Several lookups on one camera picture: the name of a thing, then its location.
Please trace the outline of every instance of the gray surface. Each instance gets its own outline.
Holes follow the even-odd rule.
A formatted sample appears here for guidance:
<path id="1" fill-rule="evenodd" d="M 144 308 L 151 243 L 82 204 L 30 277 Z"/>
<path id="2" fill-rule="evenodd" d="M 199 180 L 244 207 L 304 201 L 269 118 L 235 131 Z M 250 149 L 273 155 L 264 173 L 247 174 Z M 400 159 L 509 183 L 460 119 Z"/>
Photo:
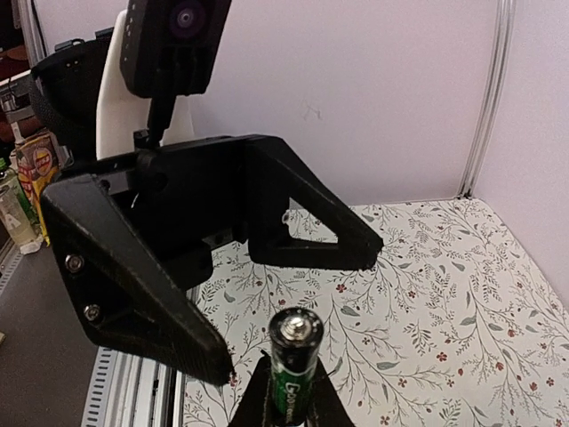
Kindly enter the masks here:
<path id="1" fill-rule="evenodd" d="M 0 298 L 0 426 L 78 426 L 97 348 L 51 250 L 24 257 Z"/>

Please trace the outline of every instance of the battery label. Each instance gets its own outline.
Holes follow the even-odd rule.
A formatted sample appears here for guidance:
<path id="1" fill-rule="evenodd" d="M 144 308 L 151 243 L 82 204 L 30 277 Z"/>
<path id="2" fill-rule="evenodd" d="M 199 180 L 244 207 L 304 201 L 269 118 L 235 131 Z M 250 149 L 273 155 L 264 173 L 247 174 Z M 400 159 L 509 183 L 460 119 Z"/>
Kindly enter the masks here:
<path id="1" fill-rule="evenodd" d="M 302 374 L 291 372 L 280 363 L 273 365 L 273 400 L 286 425 L 298 422 L 297 418 L 306 414 L 315 371 L 316 364 Z"/>

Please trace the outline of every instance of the snack package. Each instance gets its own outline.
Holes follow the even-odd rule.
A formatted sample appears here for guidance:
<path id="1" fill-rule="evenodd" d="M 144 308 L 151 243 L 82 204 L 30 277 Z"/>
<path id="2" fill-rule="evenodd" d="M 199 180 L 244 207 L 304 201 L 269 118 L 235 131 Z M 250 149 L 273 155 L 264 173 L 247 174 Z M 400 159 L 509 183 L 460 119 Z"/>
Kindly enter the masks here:
<path id="1" fill-rule="evenodd" d="M 39 205 L 39 197 L 53 176 L 60 170 L 52 144 L 51 134 L 39 133 L 26 139 L 26 143 L 16 149 L 18 179 L 32 206 L 37 211 L 42 234 L 47 245 L 50 244 L 45 228 L 44 216 Z"/>

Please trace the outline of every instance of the black camera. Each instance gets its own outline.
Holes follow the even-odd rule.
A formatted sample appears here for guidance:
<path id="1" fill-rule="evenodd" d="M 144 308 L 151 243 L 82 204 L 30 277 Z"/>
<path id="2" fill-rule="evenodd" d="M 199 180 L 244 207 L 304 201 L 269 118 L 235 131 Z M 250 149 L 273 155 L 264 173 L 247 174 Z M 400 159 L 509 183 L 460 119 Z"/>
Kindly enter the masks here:
<path id="1" fill-rule="evenodd" d="M 204 93 L 231 0 L 130 0 L 120 69 L 141 98 Z"/>

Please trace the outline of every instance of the black plastic bracket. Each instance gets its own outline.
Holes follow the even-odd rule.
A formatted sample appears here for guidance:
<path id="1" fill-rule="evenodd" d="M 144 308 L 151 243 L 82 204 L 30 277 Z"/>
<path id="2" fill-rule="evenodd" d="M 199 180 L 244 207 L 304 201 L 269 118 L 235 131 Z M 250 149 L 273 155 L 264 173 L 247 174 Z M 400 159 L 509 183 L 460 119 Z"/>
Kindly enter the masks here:
<path id="1" fill-rule="evenodd" d="M 229 379 L 227 344 L 183 292 L 212 275 L 214 247 L 248 240 L 254 262 L 330 270 L 369 269 L 382 248 L 276 137 L 141 150 L 81 172 L 48 186 L 41 203 L 86 334 L 209 383 Z M 283 223 L 291 198 L 338 243 L 292 238 Z M 81 269 L 70 268 L 73 256 Z"/>

